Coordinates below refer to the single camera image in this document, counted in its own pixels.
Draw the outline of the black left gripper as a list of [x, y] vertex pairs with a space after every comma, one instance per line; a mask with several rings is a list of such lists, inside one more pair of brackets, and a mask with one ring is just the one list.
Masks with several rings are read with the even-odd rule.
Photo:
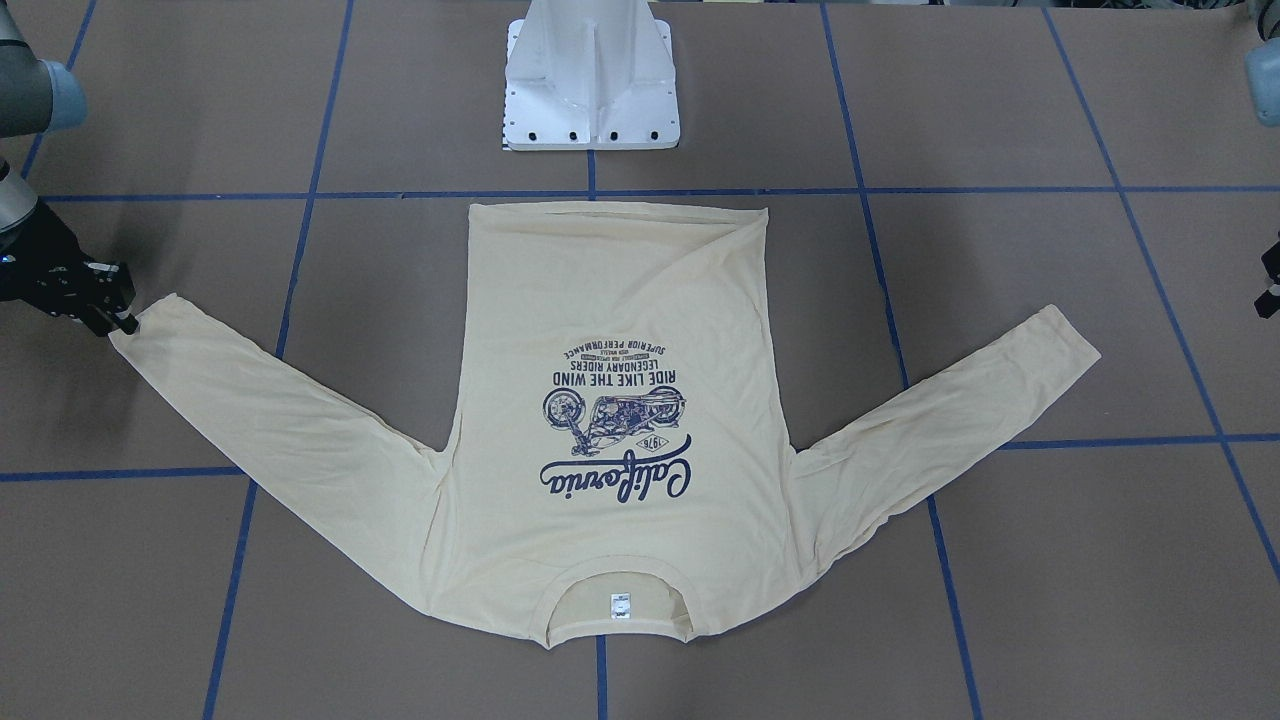
[[1270, 249], [1267, 249], [1260, 260], [1266, 270], [1268, 278], [1268, 287], [1254, 300], [1254, 311], [1258, 318], [1270, 319], [1275, 316], [1280, 309], [1280, 242], [1276, 241]]

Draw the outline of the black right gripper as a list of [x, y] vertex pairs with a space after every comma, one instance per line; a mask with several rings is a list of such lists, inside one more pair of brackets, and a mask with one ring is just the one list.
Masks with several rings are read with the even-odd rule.
[[50, 316], [70, 318], [97, 337], [133, 334], [138, 319], [131, 269], [83, 252], [76, 233], [47, 205], [3, 232], [1, 301], [22, 301]]

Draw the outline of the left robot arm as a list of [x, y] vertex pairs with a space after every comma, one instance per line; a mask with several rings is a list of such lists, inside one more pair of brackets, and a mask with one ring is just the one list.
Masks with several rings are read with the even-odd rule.
[[[1248, 1], [1262, 44], [1245, 55], [1254, 114], [1270, 128], [1279, 127], [1279, 1]], [[1261, 256], [1270, 287], [1254, 300], [1260, 318], [1268, 319], [1279, 310], [1279, 242]]]

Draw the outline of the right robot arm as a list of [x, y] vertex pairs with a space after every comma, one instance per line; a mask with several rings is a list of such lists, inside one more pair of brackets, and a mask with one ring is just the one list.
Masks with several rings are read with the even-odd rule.
[[[87, 117], [78, 79], [37, 56], [1, 4], [1, 136], [76, 127]], [[64, 316], [99, 337], [137, 332], [136, 297], [124, 263], [100, 263], [8, 160], [1, 165], [1, 299]]]

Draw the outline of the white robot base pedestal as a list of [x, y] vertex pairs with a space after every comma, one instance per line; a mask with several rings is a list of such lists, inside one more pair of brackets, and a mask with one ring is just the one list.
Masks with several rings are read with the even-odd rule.
[[506, 32], [509, 151], [678, 146], [672, 31], [648, 1], [532, 1]]

